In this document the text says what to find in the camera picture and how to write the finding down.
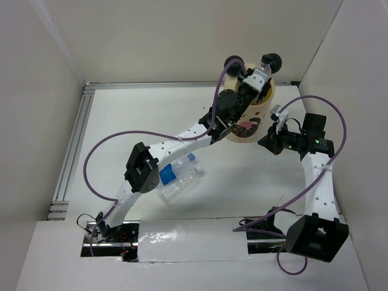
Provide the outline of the black label plastic bottle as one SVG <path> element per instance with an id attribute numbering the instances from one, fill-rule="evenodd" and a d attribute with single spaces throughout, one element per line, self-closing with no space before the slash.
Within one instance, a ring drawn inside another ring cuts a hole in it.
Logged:
<path id="1" fill-rule="evenodd" d="M 272 63 L 272 60 L 273 59 L 270 55 L 263 55 L 259 64 L 255 68 L 265 73 L 267 76 L 271 76 L 272 69 L 270 68 L 270 65 Z"/>

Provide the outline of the clear white cap plastic bottle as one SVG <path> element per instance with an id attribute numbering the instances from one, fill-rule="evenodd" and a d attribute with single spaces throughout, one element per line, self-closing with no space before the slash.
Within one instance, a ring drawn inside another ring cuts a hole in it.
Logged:
<path id="1" fill-rule="evenodd" d="M 161 183 L 158 187 L 158 195 L 161 201 L 169 205 L 177 197 L 194 187 L 203 174 L 204 171 L 200 166 L 191 166 L 191 168 L 166 186 Z"/>

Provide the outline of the light blue label plastic bottle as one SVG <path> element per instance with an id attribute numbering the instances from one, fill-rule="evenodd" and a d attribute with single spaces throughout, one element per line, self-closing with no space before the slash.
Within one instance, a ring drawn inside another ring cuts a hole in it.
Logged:
<path id="1" fill-rule="evenodd" d="M 176 178 L 186 172 L 192 165 L 196 156 L 193 153 L 189 153 L 171 164 L 167 164 L 160 172 L 159 177 L 162 185 L 166 186 Z"/>

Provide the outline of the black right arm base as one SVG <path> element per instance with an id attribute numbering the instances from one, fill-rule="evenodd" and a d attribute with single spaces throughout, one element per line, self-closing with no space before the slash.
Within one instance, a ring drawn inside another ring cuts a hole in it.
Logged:
<path id="1" fill-rule="evenodd" d="M 300 218 L 293 210 L 284 209 L 254 226 L 243 228 L 248 254 L 276 253 L 285 245 L 288 229 Z"/>

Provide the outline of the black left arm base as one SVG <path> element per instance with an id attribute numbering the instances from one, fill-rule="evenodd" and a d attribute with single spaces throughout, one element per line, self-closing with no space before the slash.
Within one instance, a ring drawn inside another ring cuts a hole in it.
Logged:
<path id="1" fill-rule="evenodd" d="M 96 218 L 87 213 L 76 219 L 76 225 L 84 231 L 81 257 L 120 257 L 123 262 L 138 262 L 140 221 L 124 221 L 113 229 L 103 222 L 95 228 L 96 222 Z"/>

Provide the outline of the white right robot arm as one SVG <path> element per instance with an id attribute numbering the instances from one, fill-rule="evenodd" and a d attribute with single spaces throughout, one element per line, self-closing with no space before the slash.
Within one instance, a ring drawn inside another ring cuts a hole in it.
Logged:
<path id="1" fill-rule="evenodd" d="M 326 263 L 331 262 L 349 235 L 349 228 L 340 222 L 333 191 L 333 142 L 325 138 L 326 117 L 307 113 L 299 132 L 288 130 L 288 113 L 274 113 L 273 125 L 258 144 L 274 154 L 284 149 L 300 155 L 307 193 L 302 216 L 284 209 L 265 222 L 267 235 L 286 237 L 289 253 Z"/>

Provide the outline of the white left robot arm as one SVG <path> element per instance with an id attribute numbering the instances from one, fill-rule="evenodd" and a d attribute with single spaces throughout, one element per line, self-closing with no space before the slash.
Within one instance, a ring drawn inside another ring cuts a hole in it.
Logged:
<path id="1" fill-rule="evenodd" d="M 208 147 L 228 135 L 246 142 L 258 130 L 273 94 L 272 69 L 239 72 L 236 89 L 216 93 L 216 104 L 191 128 L 153 145 L 137 143 L 127 161 L 124 185 L 113 205 L 97 216 L 98 235 L 107 242 L 119 236 L 126 214 L 143 193 L 155 189 L 160 171 L 197 149 Z"/>

